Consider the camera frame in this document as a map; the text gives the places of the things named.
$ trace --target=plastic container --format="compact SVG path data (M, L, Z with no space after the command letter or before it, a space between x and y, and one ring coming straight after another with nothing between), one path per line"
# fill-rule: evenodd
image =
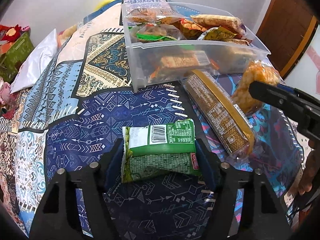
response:
M135 6L137 8L139 6L142 8L145 6L154 7L155 4L156 2L140 3L135 4ZM168 2L168 4L174 11L186 16L186 19L190 19L189 16L195 14L233 16L227 11L203 5L179 2ZM135 92L147 85L169 82L183 77L184 73L177 71L176 73L171 72L166 78L163 78L163 76L150 78L150 75L159 67L159 62L163 56L179 57L187 51L204 51L217 70L215 74L234 74L243 73L250 61L263 60L268 54L271 54L267 47L248 28L245 37L252 40L251 46L223 41L194 40L132 43L128 28L128 25L132 26L132 24L126 18L126 11L129 6L132 5L122 4L122 19L132 85Z

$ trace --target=patchwork bedspread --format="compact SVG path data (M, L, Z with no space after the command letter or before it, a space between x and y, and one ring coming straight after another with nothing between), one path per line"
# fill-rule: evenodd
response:
M289 121L276 108L266 105L252 116L259 151L247 161L235 162L177 82L133 93L121 4L141 1L146 0L116 0L86 17L33 88L19 93L14 119L0 118L4 204L27 235L55 172L61 167L79 170L98 161L122 137L122 126L165 124L187 116L196 119L197 136L213 154L241 170L261 168L278 196L290 187L300 169L303 150ZM241 76L215 78L232 94ZM180 100L172 100L172 95ZM242 195L239 190L238 222ZM214 197L197 177L177 173L128 184L121 184L118 176L104 195L123 239L199 238L213 205L205 199ZM81 190L77 200L81 225L90 235Z

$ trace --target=wooden door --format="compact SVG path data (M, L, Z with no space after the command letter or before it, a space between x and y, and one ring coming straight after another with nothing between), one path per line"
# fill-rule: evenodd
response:
M316 25L304 0L271 0L257 36L271 51L273 66L286 76L303 52Z

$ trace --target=red plush toy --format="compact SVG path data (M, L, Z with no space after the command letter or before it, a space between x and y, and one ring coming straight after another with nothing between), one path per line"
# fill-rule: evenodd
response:
M15 27L7 30L5 35L2 38L2 41L15 42L18 38L20 38L21 27L17 24Z

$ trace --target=metal screw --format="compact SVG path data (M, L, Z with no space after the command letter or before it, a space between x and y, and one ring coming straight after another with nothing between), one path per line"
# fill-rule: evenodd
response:
M90 168L94 169L99 166L99 163L93 162L93 163L90 163L89 166L90 166Z
M58 173L59 175L61 175L61 174L63 174L65 171L66 171L66 170L65 170L64 168L60 168L60 169L57 170L57 173Z
M230 168L230 164L229 163L221 163L221 168L223 168L223 169L229 169Z
M262 170L260 168L255 169L254 172L258 175L262 174Z

